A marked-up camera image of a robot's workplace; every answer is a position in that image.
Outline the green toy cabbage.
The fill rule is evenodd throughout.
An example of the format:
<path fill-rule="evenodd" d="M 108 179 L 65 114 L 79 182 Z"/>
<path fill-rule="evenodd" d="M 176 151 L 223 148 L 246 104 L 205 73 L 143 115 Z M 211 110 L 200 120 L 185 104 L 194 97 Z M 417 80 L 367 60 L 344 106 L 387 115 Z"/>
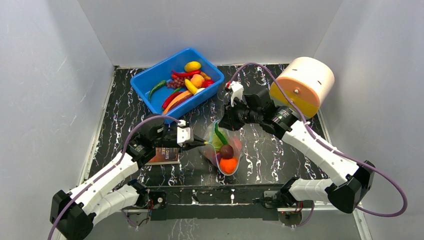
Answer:
<path fill-rule="evenodd" d="M 213 136 L 212 136 L 212 138 L 209 142 L 213 145 L 215 151 L 219 151 L 221 149 L 221 147 L 224 145 L 223 142 L 220 140 L 220 138 L 215 133 L 213 134 Z"/>

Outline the green toy bean pod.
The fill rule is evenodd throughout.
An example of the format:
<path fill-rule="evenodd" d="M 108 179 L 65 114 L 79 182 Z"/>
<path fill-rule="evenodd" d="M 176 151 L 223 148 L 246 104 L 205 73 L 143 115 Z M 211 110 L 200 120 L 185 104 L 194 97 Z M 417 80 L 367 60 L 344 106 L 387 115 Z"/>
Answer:
<path fill-rule="evenodd" d="M 218 139 L 221 141 L 223 145 L 228 145 L 228 141 L 225 138 L 225 136 L 219 131 L 219 125 L 218 122 L 215 122 L 214 124 L 214 133 L 218 137 Z"/>

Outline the clear zip top bag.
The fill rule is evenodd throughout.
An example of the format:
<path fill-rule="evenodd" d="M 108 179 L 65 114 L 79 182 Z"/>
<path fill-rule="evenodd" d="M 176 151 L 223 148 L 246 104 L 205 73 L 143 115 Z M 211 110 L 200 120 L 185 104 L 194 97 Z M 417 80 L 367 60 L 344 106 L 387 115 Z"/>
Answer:
<path fill-rule="evenodd" d="M 199 148 L 199 153 L 225 176 L 236 173 L 243 156 L 240 139 L 233 131 L 219 127 L 219 121 L 211 123 L 204 134 L 206 145 Z"/>

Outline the brown toy kiwi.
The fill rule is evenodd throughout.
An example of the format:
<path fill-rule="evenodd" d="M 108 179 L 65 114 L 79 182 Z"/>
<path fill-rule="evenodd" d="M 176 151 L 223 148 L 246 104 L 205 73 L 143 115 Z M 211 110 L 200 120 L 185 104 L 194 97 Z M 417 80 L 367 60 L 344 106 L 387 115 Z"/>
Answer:
<path fill-rule="evenodd" d="M 223 145 L 220 150 L 219 154 L 222 159 L 231 159 L 234 157 L 234 149 L 230 144 Z"/>

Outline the orange toy orange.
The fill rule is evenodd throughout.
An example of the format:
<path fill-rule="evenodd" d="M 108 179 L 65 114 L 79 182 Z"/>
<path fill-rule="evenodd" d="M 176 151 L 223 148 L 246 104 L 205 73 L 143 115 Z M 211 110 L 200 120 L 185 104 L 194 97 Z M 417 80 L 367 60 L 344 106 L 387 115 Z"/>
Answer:
<path fill-rule="evenodd" d="M 221 172 L 224 174 L 233 174 L 238 166 L 238 160 L 236 158 L 221 158 L 219 167 Z"/>

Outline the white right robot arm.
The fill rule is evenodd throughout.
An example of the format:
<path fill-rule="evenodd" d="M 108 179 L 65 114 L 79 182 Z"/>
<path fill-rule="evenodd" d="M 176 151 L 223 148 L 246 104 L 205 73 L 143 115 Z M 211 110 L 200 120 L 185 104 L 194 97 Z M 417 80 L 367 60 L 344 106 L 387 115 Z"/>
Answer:
<path fill-rule="evenodd" d="M 245 124 L 259 124 L 265 132 L 295 147 L 328 176 L 321 180 L 293 177 L 276 193 L 263 194 L 260 200 L 264 207 L 295 207 L 301 201 L 320 201 L 331 203 L 343 213 L 354 211 L 371 188 L 371 169 L 323 147 L 318 142 L 319 135 L 306 130 L 299 113 L 288 106 L 275 105 L 267 90 L 244 94 L 242 84 L 236 81 L 227 83 L 225 90 L 231 97 L 224 106 L 220 128 L 238 131 Z"/>

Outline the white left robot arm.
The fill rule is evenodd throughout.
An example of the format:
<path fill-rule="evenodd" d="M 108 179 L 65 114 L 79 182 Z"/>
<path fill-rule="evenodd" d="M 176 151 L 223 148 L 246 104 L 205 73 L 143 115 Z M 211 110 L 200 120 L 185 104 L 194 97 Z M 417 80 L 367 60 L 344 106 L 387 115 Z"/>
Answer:
<path fill-rule="evenodd" d="M 148 187 L 131 180 L 134 174 L 156 156 L 157 148 L 187 151 L 203 147 L 208 141 L 194 134 L 190 124 L 167 115 L 151 115 L 129 133 L 122 150 L 100 171 L 79 186 L 52 198 L 51 230 L 48 239 L 59 231 L 68 240 L 85 239 L 101 220 L 126 207 L 144 208 L 153 203 Z"/>

